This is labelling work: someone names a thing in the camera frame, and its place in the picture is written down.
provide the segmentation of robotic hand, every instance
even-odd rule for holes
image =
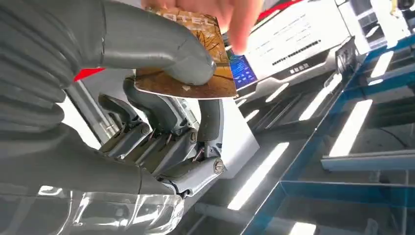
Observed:
[[[204,84],[215,64],[199,41],[183,26],[110,0],[3,0],[0,32],[0,233],[173,230],[183,199],[224,169],[221,101],[199,102],[195,138],[165,97],[133,91],[126,79],[130,103],[149,113],[154,132],[128,105],[102,96],[124,127],[101,151],[61,123],[56,103],[83,67],[157,67]]]

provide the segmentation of finger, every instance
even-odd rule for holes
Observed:
[[[251,29],[261,12],[262,0],[234,1],[233,15],[229,25],[229,40],[236,54],[243,54]]]

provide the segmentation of metal screw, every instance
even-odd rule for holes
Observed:
[[[222,171],[224,169],[223,161],[222,160],[216,160],[213,167],[215,169],[215,174],[222,173]]]
[[[195,132],[192,132],[190,134],[190,142],[191,143],[195,143],[196,142],[196,133]]]
[[[143,125],[143,127],[141,128],[141,133],[142,134],[147,134],[150,131],[150,127],[148,127],[148,125]]]

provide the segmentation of clear plastic cover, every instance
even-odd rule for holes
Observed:
[[[0,216],[6,212],[10,218],[0,220],[0,233],[164,235],[177,226],[184,210],[177,195],[80,192],[51,186],[28,195],[13,189],[0,185],[0,205],[5,207]]]

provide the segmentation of white panel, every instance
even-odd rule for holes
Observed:
[[[263,79],[339,45],[347,36],[333,0],[304,0],[254,31],[245,56],[258,79]]]
[[[91,148],[99,149],[101,144],[96,139],[95,135],[90,130],[89,126],[79,114],[78,110],[72,104],[68,97],[65,98],[63,103],[58,103],[58,105],[64,110],[65,117],[62,121],[64,124],[75,129],[82,140]]]

